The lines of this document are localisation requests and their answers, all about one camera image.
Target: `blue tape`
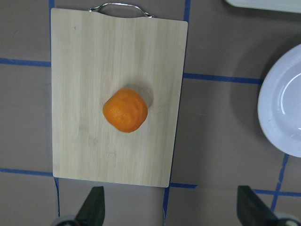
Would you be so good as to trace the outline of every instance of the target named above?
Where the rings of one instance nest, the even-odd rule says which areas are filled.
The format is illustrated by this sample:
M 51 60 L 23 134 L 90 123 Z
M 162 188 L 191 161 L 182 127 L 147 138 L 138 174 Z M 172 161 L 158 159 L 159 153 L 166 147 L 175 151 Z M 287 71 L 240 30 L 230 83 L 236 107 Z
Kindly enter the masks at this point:
M 269 191 L 269 190 L 253 189 L 253 191 L 254 191 L 256 194 L 270 194 L 270 195 L 275 195 L 275 194 L 276 194 L 275 191 Z
M 51 67 L 51 62 L 49 61 L 16 60 L 7 58 L 0 58 L 0 64 Z
M 165 191 L 164 191 L 164 198 L 163 198 L 164 221 L 165 221 L 166 215 L 167 215 L 168 198 L 169 198 L 169 187 L 165 188 Z
M 2 172 L 2 173 L 26 174 L 26 175 L 34 175 L 34 176 L 44 176 L 44 177 L 52 177 L 53 176 L 52 173 L 31 171 L 31 170 L 22 170 L 22 169 L 0 168 L 0 172 Z
M 55 7 L 55 0 L 48 0 L 50 56 L 51 56 L 51 9 L 54 7 Z
M 283 181 L 283 177 L 284 177 L 284 172 L 285 172 L 285 167 L 288 161 L 288 154 L 285 154 L 283 157 L 283 161 L 282 161 L 282 167 L 279 173 L 279 178 L 278 178 L 278 183 L 276 186 L 276 193 L 274 195 L 273 201 L 272 201 L 272 205 L 271 205 L 271 211 L 275 211 L 276 205 L 277 205 L 277 200 L 278 200 L 278 196 L 280 195 L 280 189 L 281 189 L 281 185 L 282 185 L 282 181 Z
M 209 81 L 224 81 L 224 82 L 246 83 L 246 84 L 258 84 L 258 85 L 261 85 L 263 83 L 262 79 L 249 79 L 249 78 L 217 76 L 217 75 L 208 75 L 208 74 L 184 73 L 183 78 L 185 78 L 185 79 L 209 80 Z
M 53 177 L 55 180 L 55 187 L 56 187 L 56 196 L 57 196 L 57 215 L 60 217 L 61 211 L 60 211 L 60 189 L 58 184 L 58 178 Z
M 189 17 L 190 17 L 190 3 L 191 3 L 191 0 L 185 1 L 184 21 L 187 21 L 187 22 L 189 22 Z
M 279 192 L 279 196 L 301 197 L 301 193 L 298 193 L 298 192 Z
M 169 183 L 170 187 L 180 187 L 180 188 L 188 188 L 188 189 L 196 189 L 197 185 L 189 185 L 189 184 L 179 184 L 179 183 Z

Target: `plate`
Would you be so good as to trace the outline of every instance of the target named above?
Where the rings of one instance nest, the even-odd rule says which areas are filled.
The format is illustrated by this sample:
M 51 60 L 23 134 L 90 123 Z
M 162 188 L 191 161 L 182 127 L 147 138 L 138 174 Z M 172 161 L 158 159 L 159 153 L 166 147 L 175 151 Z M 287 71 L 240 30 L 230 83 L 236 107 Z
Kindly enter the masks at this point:
M 259 93 L 258 117 L 275 147 L 301 157 L 301 45 L 285 53 L 266 76 Z
M 226 0 L 236 7 L 301 13 L 300 0 Z

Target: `cutting board handle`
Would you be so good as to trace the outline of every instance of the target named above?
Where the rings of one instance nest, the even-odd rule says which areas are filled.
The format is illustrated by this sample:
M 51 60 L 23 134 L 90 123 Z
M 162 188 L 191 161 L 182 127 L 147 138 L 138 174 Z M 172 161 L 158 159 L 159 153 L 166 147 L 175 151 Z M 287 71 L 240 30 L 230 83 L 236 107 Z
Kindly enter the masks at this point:
M 139 10 L 145 17 L 148 17 L 148 18 L 153 18 L 154 16 L 143 11 L 140 7 L 138 6 L 135 6 L 135 5 L 130 5 L 130 4 L 126 4 L 126 3 L 117 3 L 117 2 L 108 2 L 108 3 L 104 3 L 100 6 L 96 6 L 94 8 L 91 8 L 89 9 L 89 12 L 98 12 L 100 13 L 100 10 L 106 6 L 109 6 L 109 5 L 115 5 L 115 6 L 127 6 L 127 7 L 134 7 L 136 8 L 137 10 Z

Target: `cutting board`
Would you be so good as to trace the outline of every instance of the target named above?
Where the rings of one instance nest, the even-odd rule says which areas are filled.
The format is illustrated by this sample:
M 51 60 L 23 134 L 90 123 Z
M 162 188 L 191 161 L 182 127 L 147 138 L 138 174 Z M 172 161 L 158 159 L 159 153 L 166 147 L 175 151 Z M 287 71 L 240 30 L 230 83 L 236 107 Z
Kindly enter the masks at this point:
M 188 24 L 51 10 L 53 174 L 167 187 Z M 102 113 L 120 88 L 148 104 L 142 126 L 124 133 Z

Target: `mandarin orange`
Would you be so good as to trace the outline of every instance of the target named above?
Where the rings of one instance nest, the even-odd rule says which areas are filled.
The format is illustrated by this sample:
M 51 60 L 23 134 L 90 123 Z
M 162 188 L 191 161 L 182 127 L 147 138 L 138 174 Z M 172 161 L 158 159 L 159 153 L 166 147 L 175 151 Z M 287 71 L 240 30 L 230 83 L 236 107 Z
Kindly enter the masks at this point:
M 118 90 L 103 106 L 103 115 L 116 129 L 130 133 L 145 121 L 148 109 L 142 97 L 132 89 Z

